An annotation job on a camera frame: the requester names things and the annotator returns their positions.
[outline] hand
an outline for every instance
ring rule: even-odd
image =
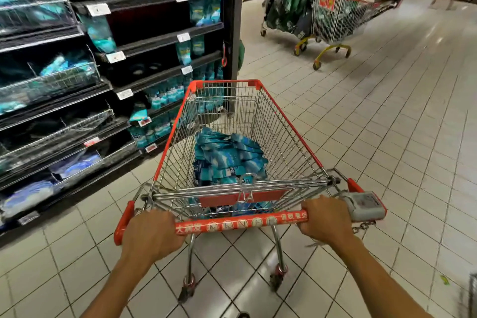
[[[308,221],[298,225],[309,237],[330,245],[333,249],[354,237],[348,205],[342,200],[321,195],[318,199],[302,201]]]
[[[144,211],[132,218],[124,231],[121,260],[146,274],[154,262],[179,249],[185,238],[176,235],[171,212]]]

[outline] white tiled floor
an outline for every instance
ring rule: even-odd
[[[465,315],[469,273],[477,270],[476,11],[408,0],[351,38],[349,59],[326,54],[315,72],[312,60],[324,44],[295,57],[293,36],[259,36],[261,1],[243,4],[240,78],[263,81],[327,168],[336,165],[383,196],[388,216],[360,236],[436,318]],[[157,165],[145,162],[3,248],[1,318],[78,318],[119,257],[111,234],[121,211]],[[289,273],[277,294],[267,285],[277,261],[269,230],[206,234],[197,239],[200,283],[192,299],[176,303],[182,250],[151,268],[122,317],[232,318],[238,310],[254,318],[369,316],[329,247],[306,247],[311,240],[295,226],[279,231]]]

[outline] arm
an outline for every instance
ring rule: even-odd
[[[373,318],[432,318],[369,254],[351,230],[345,202],[324,196],[305,200],[308,222],[305,235],[327,243],[348,267]]]
[[[174,215],[152,209],[133,218],[122,238],[122,253],[103,289],[81,318],[118,318],[139,281],[155,261],[179,249]]]

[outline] forearm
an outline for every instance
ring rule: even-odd
[[[357,237],[332,246],[355,279],[373,318],[431,317],[369,254]]]
[[[144,269],[126,259],[120,259],[103,289],[80,318],[119,318],[129,296],[143,276]]]

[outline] caster wheel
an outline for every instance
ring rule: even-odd
[[[283,282],[282,274],[275,274],[275,273],[270,274],[270,286],[272,291],[277,292],[282,282]]]
[[[194,296],[194,291],[196,290],[196,278],[192,275],[192,283],[189,285],[185,284],[182,286],[182,290],[180,291],[178,302],[179,304],[185,303],[189,298]]]

